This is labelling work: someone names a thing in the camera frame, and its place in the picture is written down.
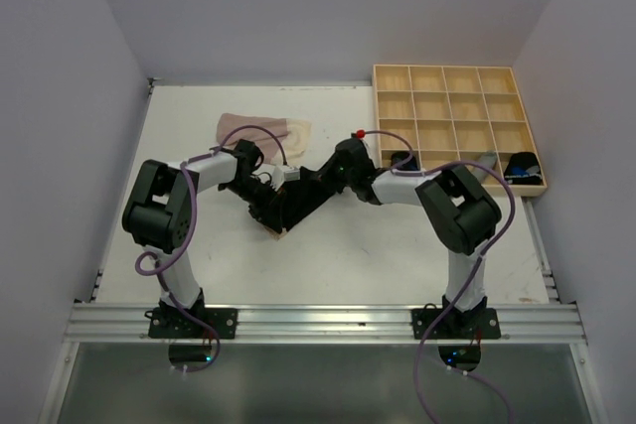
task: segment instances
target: folded cloth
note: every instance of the folded cloth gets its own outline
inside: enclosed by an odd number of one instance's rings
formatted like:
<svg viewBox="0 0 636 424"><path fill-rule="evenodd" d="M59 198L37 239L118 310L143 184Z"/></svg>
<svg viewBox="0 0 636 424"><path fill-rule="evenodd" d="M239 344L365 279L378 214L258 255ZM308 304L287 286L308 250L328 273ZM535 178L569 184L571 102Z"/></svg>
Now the folded cloth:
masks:
<svg viewBox="0 0 636 424"><path fill-rule="evenodd" d="M217 141L221 143L233 130L248 124L261 126L271 131L282 143L287 162L294 166L298 165L296 160L304 154L309 144L309 136L311 134L311 123L309 121L224 113L221 115L217 125ZM240 139L254 142L265 157L264 163L282 164L282 155L278 145L267 133L259 129L243 129L234 134L225 147L233 149Z"/></svg>

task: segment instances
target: black mounting bracket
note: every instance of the black mounting bracket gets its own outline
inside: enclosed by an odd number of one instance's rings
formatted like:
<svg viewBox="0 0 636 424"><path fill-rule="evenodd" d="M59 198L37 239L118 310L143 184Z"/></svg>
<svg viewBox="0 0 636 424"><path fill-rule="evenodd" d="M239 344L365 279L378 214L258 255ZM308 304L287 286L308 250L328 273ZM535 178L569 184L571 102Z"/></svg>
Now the black mounting bracket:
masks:
<svg viewBox="0 0 636 424"><path fill-rule="evenodd" d="M237 333L239 311L236 308L206 308L203 299L188 310L192 316L209 323L222 340L233 340ZM205 330L184 317L179 310L163 302L144 315L150 320L148 338L179 340L201 339Z"/></svg>
<svg viewBox="0 0 636 424"><path fill-rule="evenodd" d="M442 299L442 307L434 306L414 308L410 310L413 337L420 340L426 329L448 306L448 301ZM494 308L486 308L486 299L473 310L460 312L452 310L437 324L432 331L432 340L499 340L501 329L497 311Z"/></svg>

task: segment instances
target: metal bracket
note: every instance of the metal bracket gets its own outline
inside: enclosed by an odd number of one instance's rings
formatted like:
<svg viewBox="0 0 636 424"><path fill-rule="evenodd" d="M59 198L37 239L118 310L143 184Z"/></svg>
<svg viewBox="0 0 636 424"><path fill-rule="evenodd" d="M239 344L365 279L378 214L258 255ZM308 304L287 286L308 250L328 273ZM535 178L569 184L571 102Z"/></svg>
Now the metal bracket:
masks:
<svg viewBox="0 0 636 424"><path fill-rule="evenodd" d="M439 316L443 308L414 308L410 311L413 337L420 340L426 329ZM499 340L501 329L497 311L484 308L470 320L442 320L432 331L432 340Z"/></svg>
<svg viewBox="0 0 636 424"><path fill-rule="evenodd" d="M148 338L187 340L203 336L202 328L181 314L167 316L165 309L157 307L146 312L144 316L150 319ZM239 322L239 311L236 308L205 308L197 318L209 323L217 331L220 339L235 338Z"/></svg>

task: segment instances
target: beige cloth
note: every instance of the beige cloth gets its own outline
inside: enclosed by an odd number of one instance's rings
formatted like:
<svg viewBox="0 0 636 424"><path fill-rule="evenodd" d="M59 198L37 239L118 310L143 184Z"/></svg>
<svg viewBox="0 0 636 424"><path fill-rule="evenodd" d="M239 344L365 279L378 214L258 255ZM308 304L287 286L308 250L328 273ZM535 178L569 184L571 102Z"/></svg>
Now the beige cloth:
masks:
<svg viewBox="0 0 636 424"><path fill-rule="evenodd" d="M262 126L271 131L280 140L287 156L287 162L291 165L298 165L297 160L302 157L309 144L311 135L311 123L309 121L224 113L221 115L217 125L217 141L221 143L233 130L248 124ZM234 148L240 139L253 141L262 151L265 163L282 164L282 155L278 145L267 133L258 129L244 129L232 136L226 143L226 147L229 149Z"/></svg>

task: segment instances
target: gray wall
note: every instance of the gray wall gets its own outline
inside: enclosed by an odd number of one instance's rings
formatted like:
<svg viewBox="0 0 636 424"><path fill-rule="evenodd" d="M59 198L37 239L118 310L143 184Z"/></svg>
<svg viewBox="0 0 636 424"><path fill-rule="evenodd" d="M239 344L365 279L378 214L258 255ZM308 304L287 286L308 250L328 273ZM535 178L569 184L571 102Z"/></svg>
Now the gray wall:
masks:
<svg viewBox="0 0 636 424"><path fill-rule="evenodd" d="M537 216L611 422L634 422L636 2L552 0L515 62L548 191Z"/></svg>
<svg viewBox="0 0 636 424"><path fill-rule="evenodd" d="M144 70L360 80L374 63L511 65L549 0L108 0Z"/></svg>
<svg viewBox="0 0 636 424"><path fill-rule="evenodd" d="M105 0L0 7L0 420L22 424L89 295L146 91Z"/></svg>

